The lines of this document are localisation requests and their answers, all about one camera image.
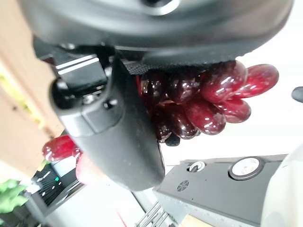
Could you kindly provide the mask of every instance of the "wooden board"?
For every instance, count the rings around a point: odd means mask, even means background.
[[[35,57],[32,33],[16,0],[0,1],[0,65],[18,90],[30,101],[45,122],[45,131],[59,136],[63,127],[52,111],[48,90],[54,75],[49,66]]]
[[[0,110],[0,175],[32,177],[44,159],[42,147],[49,137],[1,87]]]
[[[189,214],[185,216],[179,227],[213,227]]]

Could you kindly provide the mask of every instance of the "grapes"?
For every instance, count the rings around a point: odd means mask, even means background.
[[[229,99],[216,105],[226,117],[228,123],[246,121],[251,114],[250,106],[241,99]]]
[[[171,131],[167,125],[166,115],[162,108],[158,107],[154,110],[151,122],[155,127],[158,141],[164,143],[170,136]]]
[[[239,61],[220,62],[207,70],[183,67],[166,74],[150,70],[136,77],[138,90],[158,142],[177,146],[180,138],[216,135],[228,123],[246,121],[250,106],[241,98],[271,89],[279,73],[267,64],[248,68]]]
[[[196,68],[183,68],[169,78],[168,96],[175,103],[189,101],[200,88],[201,73]]]
[[[228,61],[212,65],[204,74],[201,96],[211,103],[220,103],[244,85],[247,69],[239,61]]]
[[[235,97],[249,98],[270,90],[279,80],[278,70],[268,64],[255,65],[248,68],[246,84],[241,87]]]
[[[80,155],[77,162],[76,177],[83,184],[99,183],[106,178],[85,153]]]
[[[169,116],[169,126],[177,136],[184,140],[189,140],[195,137],[197,129],[186,117],[182,106],[177,104],[168,104],[165,106],[165,112]]]
[[[153,108],[164,96],[167,77],[160,70],[149,70],[141,76],[141,99],[148,109]]]
[[[220,133],[226,124],[225,116],[220,110],[203,99],[196,98],[189,101],[186,115],[194,126],[207,135]]]
[[[70,136],[64,135],[48,141],[42,148],[47,161],[59,161],[72,155],[76,145]]]

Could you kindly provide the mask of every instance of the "gray device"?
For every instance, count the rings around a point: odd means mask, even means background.
[[[178,224],[190,214],[216,227],[259,227],[269,180],[284,158],[187,160],[153,191]]]

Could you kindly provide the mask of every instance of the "dark red grape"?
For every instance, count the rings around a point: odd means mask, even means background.
[[[170,136],[171,130],[167,124],[167,118],[162,108],[158,107],[153,111],[151,122],[156,130],[156,136],[160,143],[164,143]]]
[[[239,61],[221,62],[212,65],[201,85],[202,97],[219,103],[233,96],[246,82],[247,69]]]
[[[237,98],[258,96],[270,90],[279,80],[278,70],[268,64],[255,65],[248,68],[248,77],[244,86],[235,94]]]
[[[175,103],[184,103],[195,96],[200,88],[201,72],[196,68],[182,68],[169,78],[168,96]]]
[[[47,161],[59,161],[71,156],[75,147],[70,136],[64,135],[48,141],[43,146],[42,153]]]
[[[203,99],[192,99],[187,103],[185,111],[192,124],[207,135],[220,133],[226,125],[224,114]]]
[[[141,99],[148,109],[163,98],[166,85],[167,76],[160,70],[149,70],[141,76]]]
[[[137,89],[138,89],[138,93],[141,96],[141,79],[140,79],[140,75],[136,76],[136,84],[137,84]]]
[[[169,127],[181,139],[189,140],[194,138],[197,129],[186,117],[182,106],[177,104],[168,104],[165,106],[165,113],[168,116]]]
[[[216,105],[229,123],[246,121],[251,114],[251,108],[245,101],[237,98],[228,99]]]

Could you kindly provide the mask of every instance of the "round gauge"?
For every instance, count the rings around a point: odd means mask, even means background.
[[[229,176],[236,181],[244,181],[257,176],[265,162],[260,157],[245,157],[235,162],[228,170]]]

